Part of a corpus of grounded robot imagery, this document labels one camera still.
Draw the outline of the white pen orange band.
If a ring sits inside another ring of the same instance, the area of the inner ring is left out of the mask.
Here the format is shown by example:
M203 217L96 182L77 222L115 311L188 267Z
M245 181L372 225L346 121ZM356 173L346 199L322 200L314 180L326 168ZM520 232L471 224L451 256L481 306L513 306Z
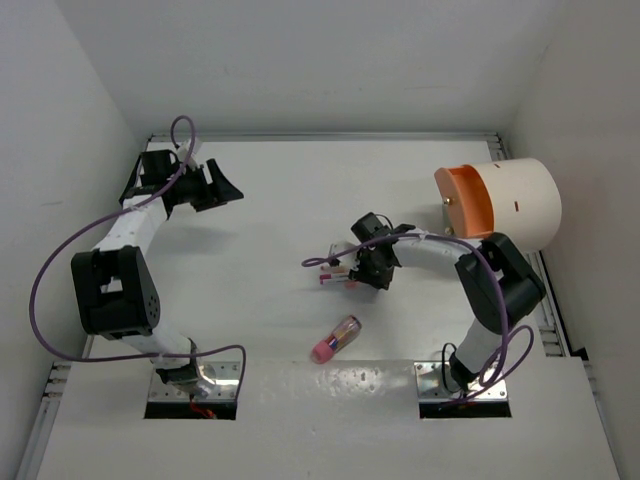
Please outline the white pen orange band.
M346 267L330 266L330 265L324 265L320 268L320 270L324 274L331 274L331 275L348 275L350 271L350 269Z

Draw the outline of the white pen magenta cap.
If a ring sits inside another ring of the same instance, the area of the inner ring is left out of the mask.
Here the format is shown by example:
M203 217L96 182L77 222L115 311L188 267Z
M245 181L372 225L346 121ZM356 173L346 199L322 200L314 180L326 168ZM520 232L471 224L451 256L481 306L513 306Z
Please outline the white pen magenta cap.
M319 276L321 285L350 284L352 280L345 274L322 274Z

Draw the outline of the pink capped clip tube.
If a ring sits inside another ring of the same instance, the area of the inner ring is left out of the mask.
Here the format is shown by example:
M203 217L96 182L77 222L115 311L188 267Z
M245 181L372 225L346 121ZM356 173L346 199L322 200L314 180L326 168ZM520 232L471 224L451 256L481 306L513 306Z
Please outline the pink capped clip tube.
M352 343L360 334L361 322L353 315L345 317L323 340L311 350L310 358L316 364L330 361L336 353Z

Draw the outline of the orange drawer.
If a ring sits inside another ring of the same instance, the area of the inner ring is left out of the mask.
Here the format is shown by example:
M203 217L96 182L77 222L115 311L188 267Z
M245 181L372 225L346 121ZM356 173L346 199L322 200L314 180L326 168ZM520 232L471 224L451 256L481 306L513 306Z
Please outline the orange drawer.
M458 237L486 238L494 231L494 213L488 190L471 165L439 168L434 178Z

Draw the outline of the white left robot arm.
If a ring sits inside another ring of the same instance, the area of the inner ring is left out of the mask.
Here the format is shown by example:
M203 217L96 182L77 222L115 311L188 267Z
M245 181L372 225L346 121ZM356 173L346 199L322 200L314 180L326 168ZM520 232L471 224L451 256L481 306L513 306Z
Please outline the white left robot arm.
M125 189L120 216L90 251L71 260L83 329L147 354L161 381L191 397L216 386L215 373L197 358L196 343L161 317L161 302L145 261L159 228L182 204L201 212L243 199L216 161L190 162L187 149L143 152Z

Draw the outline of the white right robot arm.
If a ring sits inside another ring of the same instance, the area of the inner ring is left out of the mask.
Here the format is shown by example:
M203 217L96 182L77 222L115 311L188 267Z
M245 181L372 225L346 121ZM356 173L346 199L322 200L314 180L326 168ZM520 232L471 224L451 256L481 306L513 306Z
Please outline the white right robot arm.
M450 356L445 382L462 390L503 353L504 338L546 296L540 277L503 233L473 245L435 237L409 224L391 228L372 212L358 219L351 231L363 245L349 273L353 281L387 290L395 270L403 267L442 269L447 276L457 276L474 320Z

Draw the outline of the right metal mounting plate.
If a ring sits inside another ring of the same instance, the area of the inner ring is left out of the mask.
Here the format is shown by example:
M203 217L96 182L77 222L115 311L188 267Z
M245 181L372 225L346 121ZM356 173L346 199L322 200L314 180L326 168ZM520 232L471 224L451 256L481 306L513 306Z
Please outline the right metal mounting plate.
M504 380L491 387L483 387L479 379L476 379L467 385L466 390L463 390L453 382L449 373L448 361L416 361L414 373L417 398L420 404L439 404L466 399L480 403L498 403L509 400Z

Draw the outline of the metal mounting plate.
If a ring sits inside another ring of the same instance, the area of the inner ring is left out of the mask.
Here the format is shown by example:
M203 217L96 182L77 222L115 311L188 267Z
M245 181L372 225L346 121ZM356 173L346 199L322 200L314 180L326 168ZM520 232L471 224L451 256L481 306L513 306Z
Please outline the metal mounting plate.
M238 362L193 360L177 369L156 369L148 400L155 403L234 401L240 380Z
M476 379L467 385L466 390L463 390L453 382L449 373L448 361L416 361L414 373L417 398L420 404L439 404L466 399L480 403L498 403L509 400L504 380L491 387L483 387L479 379Z

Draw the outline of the white cylindrical drawer organizer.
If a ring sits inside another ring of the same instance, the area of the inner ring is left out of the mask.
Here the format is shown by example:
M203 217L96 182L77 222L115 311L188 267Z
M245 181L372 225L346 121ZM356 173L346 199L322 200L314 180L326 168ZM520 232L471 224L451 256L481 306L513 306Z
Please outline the white cylindrical drawer organizer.
M523 253L548 246L559 230L562 203L558 187L534 158L475 164L488 193L495 232L507 235Z

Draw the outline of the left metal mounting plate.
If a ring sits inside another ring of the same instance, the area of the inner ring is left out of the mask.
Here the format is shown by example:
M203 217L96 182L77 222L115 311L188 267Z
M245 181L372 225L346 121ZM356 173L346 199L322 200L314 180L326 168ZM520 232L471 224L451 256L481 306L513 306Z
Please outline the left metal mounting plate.
M240 380L238 362L193 360L177 369L156 369L148 400L155 403L234 401Z

